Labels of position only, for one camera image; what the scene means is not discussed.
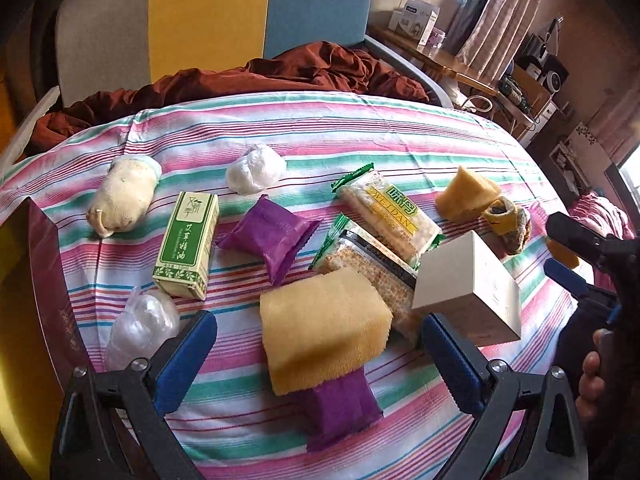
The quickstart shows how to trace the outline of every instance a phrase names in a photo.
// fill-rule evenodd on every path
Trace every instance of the crumpled white plastic bag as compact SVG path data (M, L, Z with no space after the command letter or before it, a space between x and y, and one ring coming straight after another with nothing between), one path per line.
M241 195L274 186L287 171L287 161L266 144L252 146L226 168L226 185Z
M124 370L137 357L149 359L178 332L180 315L171 297L157 289L142 294L136 287L111 327L104 367Z

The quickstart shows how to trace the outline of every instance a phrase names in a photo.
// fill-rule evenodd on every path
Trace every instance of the rectangular sponge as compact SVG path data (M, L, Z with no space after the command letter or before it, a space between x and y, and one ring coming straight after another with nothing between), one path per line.
M345 267L265 292L260 318L271 386L281 396L378 357L392 314L369 280Z

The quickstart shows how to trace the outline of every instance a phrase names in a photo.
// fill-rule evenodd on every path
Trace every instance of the pink cloth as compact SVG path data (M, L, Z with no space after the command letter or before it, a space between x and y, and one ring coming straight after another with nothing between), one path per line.
M636 237L626 213L593 191L581 196L569 208L569 216L602 236L612 234L622 240ZM597 269L593 269L593 284L614 292L616 290L609 275Z

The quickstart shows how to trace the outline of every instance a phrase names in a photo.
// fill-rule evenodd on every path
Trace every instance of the gray curtain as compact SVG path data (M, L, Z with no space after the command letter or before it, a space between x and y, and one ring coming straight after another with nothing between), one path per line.
M463 0L454 18L442 47L454 56L460 52L466 40L471 36L484 7L489 0Z

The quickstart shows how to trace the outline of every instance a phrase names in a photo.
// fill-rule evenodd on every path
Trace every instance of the purple package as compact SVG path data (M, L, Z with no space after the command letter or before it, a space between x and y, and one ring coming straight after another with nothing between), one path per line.
M272 285L280 285L298 251L320 225L287 211L262 195L218 247L260 256Z
M309 452L325 450L382 418L363 367L291 396L313 423L306 443Z

